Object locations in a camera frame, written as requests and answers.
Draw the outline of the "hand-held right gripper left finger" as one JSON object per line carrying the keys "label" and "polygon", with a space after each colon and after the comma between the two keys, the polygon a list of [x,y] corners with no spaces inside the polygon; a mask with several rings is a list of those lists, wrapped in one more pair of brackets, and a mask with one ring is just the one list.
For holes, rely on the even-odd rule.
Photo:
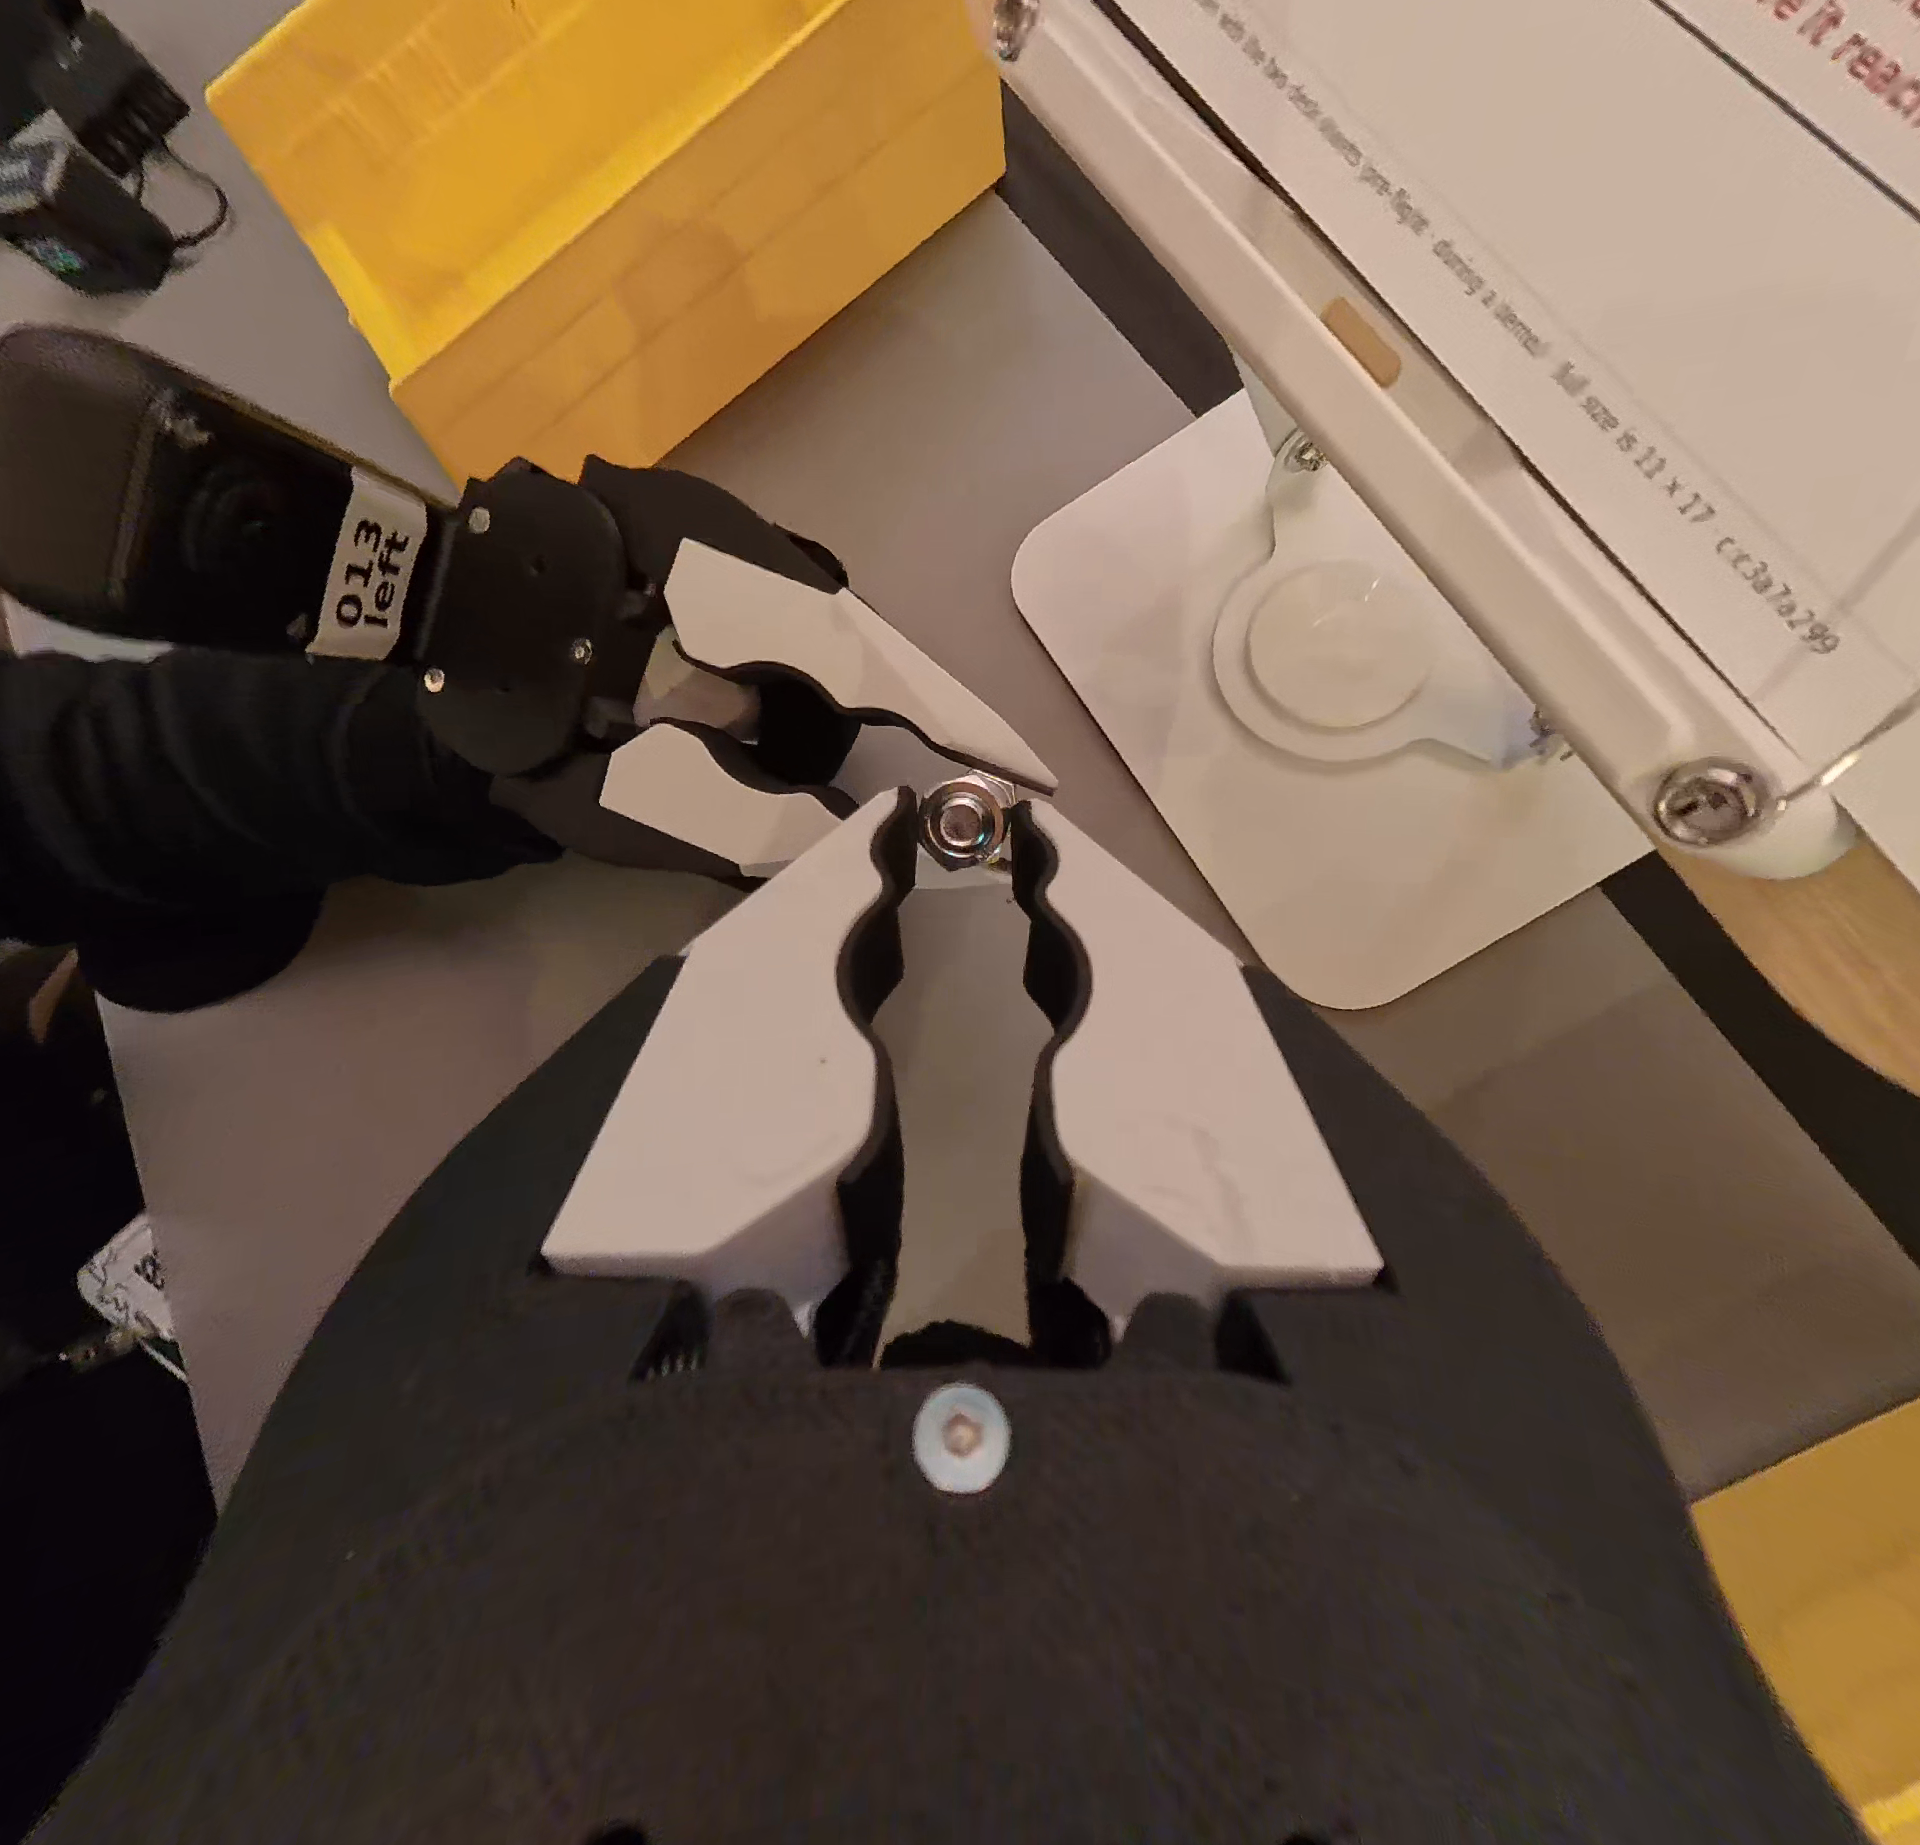
{"label": "hand-held right gripper left finger", "polygon": [[875,1019],[901,978],[916,796],[881,793],[688,945],[540,1244],[574,1277],[775,1294],[875,1343],[904,1156]]}

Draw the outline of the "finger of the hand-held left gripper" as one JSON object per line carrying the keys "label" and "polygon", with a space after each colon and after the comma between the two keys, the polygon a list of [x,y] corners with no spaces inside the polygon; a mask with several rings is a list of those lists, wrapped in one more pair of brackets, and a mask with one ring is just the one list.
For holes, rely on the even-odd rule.
{"label": "finger of the hand-held left gripper", "polygon": [[837,714],[908,729],[971,768],[1043,796],[1058,788],[1051,767],[986,699],[848,587],[810,585],[683,538],[665,609],[680,654],[705,675],[738,686],[796,680]]}
{"label": "finger of the hand-held left gripper", "polygon": [[699,724],[639,729],[606,763],[599,808],[744,878],[774,875],[855,814],[831,784],[775,777]]}

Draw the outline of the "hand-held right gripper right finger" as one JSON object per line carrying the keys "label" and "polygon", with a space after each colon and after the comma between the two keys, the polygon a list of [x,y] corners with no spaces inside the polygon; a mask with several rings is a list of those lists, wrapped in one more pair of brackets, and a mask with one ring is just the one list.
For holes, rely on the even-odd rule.
{"label": "hand-held right gripper right finger", "polygon": [[1046,800],[1010,822],[1023,990],[1047,1036],[1019,1149],[1034,1343],[1146,1300],[1365,1287],[1380,1246],[1260,1006],[1260,971]]}

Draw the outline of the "steel hex bolt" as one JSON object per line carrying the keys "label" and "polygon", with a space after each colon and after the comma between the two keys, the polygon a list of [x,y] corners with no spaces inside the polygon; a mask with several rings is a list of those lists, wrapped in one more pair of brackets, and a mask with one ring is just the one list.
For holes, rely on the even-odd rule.
{"label": "steel hex bolt", "polygon": [[1005,849],[1013,799],[988,775],[951,777],[919,804],[919,843],[946,872],[993,868]]}

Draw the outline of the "yellow plastic bin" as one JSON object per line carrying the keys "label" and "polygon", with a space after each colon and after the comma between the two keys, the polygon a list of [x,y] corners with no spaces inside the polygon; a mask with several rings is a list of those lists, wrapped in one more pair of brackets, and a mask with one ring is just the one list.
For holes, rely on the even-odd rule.
{"label": "yellow plastic bin", "polygon": [[969,0],[303,0],[205,102],[457,483],[658,464],[1005,166]]}
{"label": "yellow plastic bin", "polygon": [[1873,1840],[1918,1839],[1918,1404],[1692,1504],[1784,1710]]}

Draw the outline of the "person's left hand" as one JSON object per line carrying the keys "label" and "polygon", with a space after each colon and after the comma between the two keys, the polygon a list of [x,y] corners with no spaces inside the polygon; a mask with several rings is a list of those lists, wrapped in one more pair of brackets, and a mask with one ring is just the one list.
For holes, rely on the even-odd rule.
{"label": "person's left hand", "polygon": [[180,800],[180,865],[248,896],[371,875],[453,884],[547,865],[564,849],[448,751],[399,671],[174,650],[154,667],[156,729]]}

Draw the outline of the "black power adapter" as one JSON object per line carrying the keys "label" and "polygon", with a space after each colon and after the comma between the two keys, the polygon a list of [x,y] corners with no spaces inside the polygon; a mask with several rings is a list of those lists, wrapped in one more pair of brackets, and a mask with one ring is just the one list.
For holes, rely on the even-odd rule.
{"label": "black power adapter", "polygon": [[150,294],[177,255],[139,196],[55,125],[1,145],[1,241],[90,297]]}

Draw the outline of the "white paper tag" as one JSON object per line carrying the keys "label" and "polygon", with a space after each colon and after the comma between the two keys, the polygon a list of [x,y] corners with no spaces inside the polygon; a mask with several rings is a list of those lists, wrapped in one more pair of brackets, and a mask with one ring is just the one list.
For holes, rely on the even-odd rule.
{"label": "white paper tag", "polygon": [[187,1382],[156,1233],[145,1212],[108,1239],[79,1265],[75,1283],[119,1352],[143,1352],[172,1378]]}

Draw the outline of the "wooden stand board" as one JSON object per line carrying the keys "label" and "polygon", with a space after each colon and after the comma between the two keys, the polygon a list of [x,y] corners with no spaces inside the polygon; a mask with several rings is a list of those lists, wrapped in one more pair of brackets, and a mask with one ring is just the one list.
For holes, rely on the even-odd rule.
{"label": "wooden stand board", "polygon": [[[995,0],[969,0],[969,9],[978,12],[982,40],[996,64],[989,43]],[[1260,160],[1245,151],[1228,128],[1215,121],[1212,113],[1190,94],[1188,83],[1169,71],[1163,58],[1123,17],[1121,24],[1154,62],[1165,67],[1188,101],[1197,107],[1231,150],[1254,165],[1260,177],[1287,200]],[[996,71],[1012,101],[1019,105],[1002,82],[998,64]],[[1068,155],[1064,160],[1087,188],[1110,207]],[[1340,252],[1301,209],[1298,213]],[[1116,219],[1116,225],[1121,225],[1123,235],[1131,243],[1140,247],[1140,239],[1121,219]],[[1152,255],[1146,248],[1143,251],[1154,270],[1163,274]],[[1179,294],[1173,307],[1175,328],[1183,328],[1188,315],[1207,322],[1183,297],[1169,274],[1163,275]],[[1365,281],[1362,297],[1396,319]],[[1403,322],[1400,324],[1419,346],[1428,349]],[[1235,356],[1228,345],[1224,346],[1236,374],[1236,388],[1230,398],[1236,391],[1245,391],[1252,400],[1249,386]],[[1296,453],[1295,462],[1312,469],[1321,466],[1324,459],[1314,445],[1308,445]],[[1553,507],[1566,512],[1584,535],[1603,547],[1526,459],[1524,464],[1551,494]],[[1684,904],[1703,910],[1715,920],[1735,947],[1743,964],[1755,968],[1770,992],[1776,992],[1798,1017],[1809,1019],[1810,1027],[1849,1051],[1859,1064],[1868,1064],[1897,1084],[1916,1091],[1916,693],[1893,712],[1868,738],[1856,744],[1831,764],[1813,764],[1813,768],[1818,775],[1829,777],[1835,799],[1856,822],[1857,838],[1838,860],[1809,875],[1759,878],[1730,872],[1718,864],[1672,853],[1650,836],[1639,834],[1648,839],[1650,853],[1658,855],[1664,870],[1676,875]]]}

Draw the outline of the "black charger device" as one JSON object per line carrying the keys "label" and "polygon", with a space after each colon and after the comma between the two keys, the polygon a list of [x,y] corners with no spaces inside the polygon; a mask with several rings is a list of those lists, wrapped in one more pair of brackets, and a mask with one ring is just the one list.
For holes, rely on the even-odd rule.
{"label": "black charger device", "polygon": [[29,60],[27,83],[110,175],[139,177],[188,117],[174,82],[100,11],[84,11]]}

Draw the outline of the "person's dark clothing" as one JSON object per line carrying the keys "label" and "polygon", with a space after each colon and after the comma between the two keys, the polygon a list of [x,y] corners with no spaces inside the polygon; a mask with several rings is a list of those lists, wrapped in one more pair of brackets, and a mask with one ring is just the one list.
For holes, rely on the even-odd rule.
{"label": "person's dark clothing", "polygon": [[105,1335],[79,1275],[141,1212],[100,1014],[68,949],[5,958],[1,1837],[113,1719],[215,1520],[187,1385]]}

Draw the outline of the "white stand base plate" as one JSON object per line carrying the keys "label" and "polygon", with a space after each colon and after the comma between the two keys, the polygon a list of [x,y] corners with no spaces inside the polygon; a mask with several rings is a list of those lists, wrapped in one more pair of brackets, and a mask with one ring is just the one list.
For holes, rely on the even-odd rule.
{"label": "white stand base plate", "polygon": [[1039,522],[1016,607],[1260,962],[1393,1003],[1650,853],[1245,391]]}

